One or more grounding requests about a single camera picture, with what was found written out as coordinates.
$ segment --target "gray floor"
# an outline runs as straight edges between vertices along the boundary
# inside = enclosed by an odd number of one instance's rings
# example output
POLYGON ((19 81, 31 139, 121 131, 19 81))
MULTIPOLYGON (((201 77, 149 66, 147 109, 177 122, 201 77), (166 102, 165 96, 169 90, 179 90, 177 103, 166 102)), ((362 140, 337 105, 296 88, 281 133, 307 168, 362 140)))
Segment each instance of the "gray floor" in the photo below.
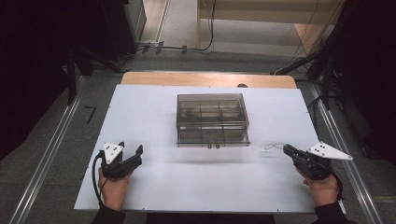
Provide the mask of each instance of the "gray floor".
MULTIPOLYGON (((200 48, 210 42, 207 20, 200 22, 200 48)), ((197 47, 197 1, 170 0, 160 41, 165 46, 197 47)), ((233 52, 276 56, 305 56, 292 23, 214 20, 215 52, 233 52)))

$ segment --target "wire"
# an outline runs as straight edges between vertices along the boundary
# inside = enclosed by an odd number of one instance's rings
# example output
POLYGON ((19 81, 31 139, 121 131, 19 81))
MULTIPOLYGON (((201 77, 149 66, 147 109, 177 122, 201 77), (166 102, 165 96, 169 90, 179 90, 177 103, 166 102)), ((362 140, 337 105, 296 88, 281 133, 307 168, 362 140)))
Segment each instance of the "wire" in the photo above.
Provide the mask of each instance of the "wire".
MULTIPOLYGON (((311 24, 312 19, 314 18, 315 14, 316 14, 317 11, 318 11, 318 4, 319 4, 319 0, 317 0, 314 13, 312 13, 312 16, 311 16, 311 18, 309 19, 308 24, 305 26, 305 31, 304 31, 303 37, 301 37, 300 43, 299 43, 299 45, 298 45, 296 51, 294 52, 294 55, 291 57, 291 59, 290 59, 287 63, 283 63, 283 64, 282 64, 282 68, 283 68, 283 66, 284 66, 285 64, 287 64, 287 66, 289 66, 289 65, 290 65, 290 62, 293 61, 294 58, 296 57, 297 52, 298 52, 298 49, 299 49, 300 46, 303 44, 303 39, 304 39, 304 37, 305 37, 305 35, 306 35, 306 31, 308 30, 308 26, 311 24)), ((278 71, 281 70, 282 68, 276 70, 276 71, 274 72, 274 75, 276 75, 276 72, 278 72, 278 71)))
POLYGON ((105 183, 103 183, 102 187, 100 188, 99 197, 102 196, 102 189, 105 186, 105 184, 107 183, 107 180, 108 180, 108 178, 105 180, 105 183))
POLYGON ((103 206, 102 199, 100 198, 100 194, 98 192, 98 188, 96 187, 96 178, 95 178, 95 169, 96 169, 96 162, 99 158, 103 158, 103 151, 99 151, 99 153, 95 156, 95 159, 93 160, 92 163, 92 183, 93 183, 93 189, 95 190, 96 198, 98 198, 99 205, 103 206))
POLYGON ((332 175, 337 180, 337 185, 338 185, 337 201, 344 200, 344 197, 343 197, 343 190, 344 190, 343 182, 341 181, 340 177, 338 177, 338 175, 335 174, 334 170, 332 170, 332 175))
POLYGON ((214 25, 213 25, 213 21, 215 20, 215 13, 216 13, 216 0, 213 3, 211 18, 207 20, 208 26, 209 26, 209 31, 210 31, 210 42, 209 42, 209 45, 206 48, 204 48, 204 49, 190 49, 190 48, 179 48, 179 47, 169 47, 169 46, 155 46, 155 47, 150 47, 150 48, 151 49, 191 50, 191 51, 198 51, 198 52, 203 52, 203 51, 208 50, 211 46, 214 45, 213 44, 213 39, 214 39, 214 29, 213 29, 214 25))
MULTIPOLYGON (((123 58, 127 58, 127 59, 124 62, 122 62, 122 63, 116 64, 116 66, 119 67, 119 66, 125 65, 127 62, 129 62, 129 60, 131 60, 131 58, 133 56, 135 56, 136 54, 142 53, 142 52, 143 52, 143 48, 137 48, 135 53, 128 54, 125 57, 123 57, 123 58)), ((98 65, 95 66, 94 65, 93 68, 94 69, 107 69, 108 67, 107 66, 98 66, 98 65)))
POLYGON ((320 141, 320 136, 319 136, 319 132, 318 132, 317 111, 318 111, 318 104, 319 104, 320 99, 321 99, 321 95, 317 99, 315 99, 311 104, 308 105, 308 107, 312 105, 313 124, 314 124, 314 129, 315 129, 315 132, 317 133, 319 141, 320 141))
POLYGON ((267 144, 265 145, 264 149, 268 150, 271 148, 278 148, 278 149, 283 149, 283 146, 285 146, 284 143, 273 143, 273 144, 267 144))
POLYGON ((304 40, 304 37, 305 37, 305 35, 306 35, 306 31, 308 30, 308 26, 311 24, 312 19, 314 19, 314 16, 315 16, 315 14, 316 14, 317 11, 318 11, 318 5, 319 5, 319 0, 317 0, 317 4, 316 4, 315 10, 314 10, 314 13, 312 13, 311 19, 309 19, 308 24, 305 26, 305 31, 304 31, 303 37, 301 37, 301 39, 300 39, 300 44, 298 45, 296 51, 294 52, 293 58, 296 56, 298 49, 299 49, 300 46, 303 44, 303 40, 304 40))
MULTIPOLYGON (((327 21, 325 27, 329 27, 329 24, 330 24, 330 22, 332 21, 334 15, 335 15, 335 12, 338 11, 338 8, 341 6, 341 3, 342 3, 342 2, 343 2, 343 1, 341 1, 341 0, 338 2, 337 7, 336 7, 335 10, 332 12, 332 15, 330 16, 329 20, 327 21)), ((279 68, 278 70, 276 70, 276 71, 274 72, 274 75, 275 75, 278 71, 280 71, 280 70, 284 69, 285 67, 289 66, 289 65, 290 65, 290 62, 291 62, 294 58, 298 57, 298 56, 299 56, 300 54, 302 54, 303 52, 306 52, 307 49, 309 49, 309 48, 311 48, 312 46, 316 45, 319 41, 321 41, 321 39, 323 38, 323 36, 326 36, 331 30, 332 30, 332 29, 328 29, 328 30, 326 31, 326 33, 324 33, 324 34, 323 34, 320 38, 318 38, 314 43, 312 43, 311 45, 309 45, 307 48, 304 48, 304 49, 303 49, 302 51, 300 51, 300 53, 298 53, 297 55, 294 54, 294 56, 288 61, 288 63, 283 63, 283 64, 282 64, 282 67, 279 68)))

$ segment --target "white tabletop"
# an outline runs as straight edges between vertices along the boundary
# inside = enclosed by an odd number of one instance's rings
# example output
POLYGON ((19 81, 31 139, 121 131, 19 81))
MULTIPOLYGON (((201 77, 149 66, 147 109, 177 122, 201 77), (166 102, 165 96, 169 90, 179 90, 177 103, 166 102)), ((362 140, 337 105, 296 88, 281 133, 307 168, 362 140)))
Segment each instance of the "white tabletop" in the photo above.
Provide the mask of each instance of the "white tabletop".
POLYGON ((318 142, 299 90, 119 85, 107 111, 75 209, 98 209, 91 167, 103 143, 125 143, 123 158, 142 144, 126 210, 198 213, 313 213, 303 178, 282 145, 318 142), (177 147, 177 95, 243 93, 251 145, 177 147))

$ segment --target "hand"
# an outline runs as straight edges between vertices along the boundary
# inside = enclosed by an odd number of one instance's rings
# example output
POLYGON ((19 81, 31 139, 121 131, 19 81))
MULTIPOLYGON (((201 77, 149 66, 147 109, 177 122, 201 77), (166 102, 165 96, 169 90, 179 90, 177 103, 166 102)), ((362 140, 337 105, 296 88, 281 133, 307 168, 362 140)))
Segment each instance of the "hand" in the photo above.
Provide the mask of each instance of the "hand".
POLYGON ((123 205, 123 201, 125 199, 129 178, 131 177, 132 172, 126 175, 123 179, 119 179, 119 180, 113 180, 113 179, 107 180, 107 178, 103 176, 102 167, 99 168, 98 172, 99 172, 98 187, 100 189, 103 186, 102 194, 105 200, 105 206, 107 208, 120 211, 123 205))
POLYGON ((329 175, 324 180, 312 180, 299 169, 296 170, 305 178, 304 184, 309 186, 316 206, 335 203, 337 201, 338 185, 333 175, 329 175))

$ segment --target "cable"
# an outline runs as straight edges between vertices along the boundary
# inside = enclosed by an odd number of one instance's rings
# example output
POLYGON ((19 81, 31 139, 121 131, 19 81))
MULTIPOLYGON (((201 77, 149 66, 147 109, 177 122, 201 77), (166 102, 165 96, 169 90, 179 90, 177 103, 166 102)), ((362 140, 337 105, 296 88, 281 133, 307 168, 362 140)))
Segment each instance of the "cable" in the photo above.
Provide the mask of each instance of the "cable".
POLYGON ((92 183, 93 183, 93 189, 95 190, 96 198, 98 198, 99 205, 103 206, 102 199, 100 198, 100 194, 98 192, 98 188, 96 187, 96 178, 95 178, 95 169, 96 169, 96 162, 99 158, 103 158, 103 151, 99 151, 99 153, 95 156, 95 159, 93 160, 92 163, 92 183))
POLYGON ((179 47, 169 47, 169 46, 155 46, 155 47, 149 47, 149 48, 151 48, 151 49, 192 50, 192 51, 198 51, 198 52, 203 52, 203 51, 208 50, 210 48, 210 46, 213 46, 213 39, 214 39, 213 21, 215 20, 215 13, 216 13, 216 0, 213 3, 211 18, 208 19, 208 26, 209 26, 209 31, 210 31, 210 42, 206 48, 204 48, 204 49, 190 49, 190 48, 179 48, 179 47))
POLYGON ((106 178, 105 183, 103 183, 102 187, 100 187, 99 197, 102 196, 102 189, 103 189, 103 187, 105 186, 105 184, 107 183, 107 180, 108 180, 108 178, 106 178))
POLYGON ((319 104, 320 99, 321 99, 321 95, 318 98, 316 98, 313 102, 311 102, 311 104, 309 104, 307 106, 307 107, 312 106, 313 125, 314 125, 314 129, 315 129, 315 132, 317 133, 319 141, 320 141, 320 137, 319 137, 319 132, 318 132, 317 111, 318 111, 318 104, 319 104))
MULTIPOLYGON (((303 39, 304 39, 304 37, 305 37, 305 35, 306 35, 306 31, 308 30, 308 26, 311 24, 312 19, 314 18, 315 14, 316 14, 317 11, 318 11, 318 4, 319 4, 319 0, 317 0, 317 4, 316 4, 315 10, 314 10, 314 13, 312 13, 312 16, 311 16, 311 18, 309 19, 308 24, 305 26, 305 31, 304 31, 303 37, 301 37, 300 43, 299 43, 299 45, 298 45, 296 51, 294 52, 294 55, 291 57, 291 59, 290 59, 287 63, 283 63, 283 64, 282 64, 282 68, 283 68, 283 66, 284 66, 285 64, 286 64, 287 66, 289 66, 289 65, 290 65, 290 62, 293 61, 293 59, 296 57, 296 54, 297 54, 297 52, 298 52, 298 49, 299 49, 300 46, 303 44, 303 39)), ((282 68, 276 70, 276 71, 274 72, 274 75, 276 75, 276 72, 278 72, 278 71, 281 70, 282 68)))
MULTIPOLYGON (((332 21, 334 15, 335 15, 335 12, 337 12, 337 10, 338 10, 338 8, 341 6, 341 3, 342 3, 342 2, 343 2, 343 1, 341 1, 341 0, 338 2, 337 7, 336 7, 335 10, 332 12, 332 15, 330 16, 329 20, 327 21, 325 27, 329 27, 329 24, 330 24, 330 22, 332 21)), ((326 31, 326 33, 324 33, 320 38, 318 38, 314 43, 312 43, 312 44, 311 44, 310 46, 308 46, 306 49, 303 49, 303 50, 300 51, 300 53, 298 53, 297 55, 294 54, 294 56, 291 57, 291 59, 288 61, 288 63, 283 63, 283 64, 282 64, 282 67, 279 68, 278 70, 276 70, 276 71, 274 72, 274 75, 275 75, 278 71, 280 71, 280 70, 284 69, 285 67, 289 66, 289 65, 290 65, 290 62, 291 62, 294 58, 298 57, 300 54, 302 54, 303 52, 305 52, 307 49, 309 49, 309 48, 311 48, 312 46, 316 45, 319 41, 321 41, 321 39, 323 38, 323 36, 326 36, 331 30, 332 30, 332 29, 328 29, 328 30, 326 31)))
MULTIPOLYGON (((129 55, 126 55, 125 57, 123 57, 123 58, 127 58, 127 59, 124 62, 117 64, 116 66, 119 67, 119 66, 125 65, 127 62, 129 62, 129 60, 131 60, 131 58, 133 56, 135 56, 136 54, 142 53, 142 52, 143 52, 143 48, 137 48, 135 53, 129 54, 129 55)), ((95 66, 94 65, 93 68, 94 69, 107 69, 108 67, 106 67, 106 66, 98 66, 98 65, 95 66)))
POLYGON ((340 177, 338 177, 338 175, 335 174, 334 170, 332 170, 332 175, 337 180, 337 185, 338 185, 337 201, 344 200, 344 197, 343 197, 343 190, 344 190, 343 182, 341 181, 340 177))

